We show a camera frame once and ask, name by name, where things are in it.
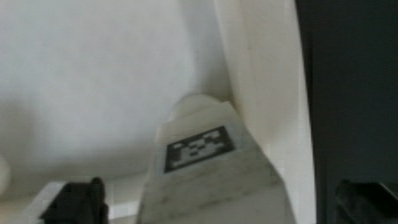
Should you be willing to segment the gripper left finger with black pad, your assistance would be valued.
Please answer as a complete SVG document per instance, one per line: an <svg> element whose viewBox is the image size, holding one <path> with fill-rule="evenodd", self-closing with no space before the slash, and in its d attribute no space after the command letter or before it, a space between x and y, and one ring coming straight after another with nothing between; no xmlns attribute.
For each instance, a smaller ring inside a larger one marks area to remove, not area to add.
<svg viewBox="0 0 398 224"><path fill-rule="evenodd" d="M52 182L23 215L23 224L109 224L101 178L94 177L87 182Z"/></svg>

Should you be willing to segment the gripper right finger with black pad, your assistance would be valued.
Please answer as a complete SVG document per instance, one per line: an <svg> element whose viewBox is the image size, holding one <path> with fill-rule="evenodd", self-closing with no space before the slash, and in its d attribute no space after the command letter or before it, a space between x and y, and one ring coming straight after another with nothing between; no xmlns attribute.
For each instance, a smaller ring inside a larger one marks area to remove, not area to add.
<svg viewBox="0 0 398 224"><path fill-rule="evenodd" d="M341 181L334 224L398 224L398 183Z"/></svg>

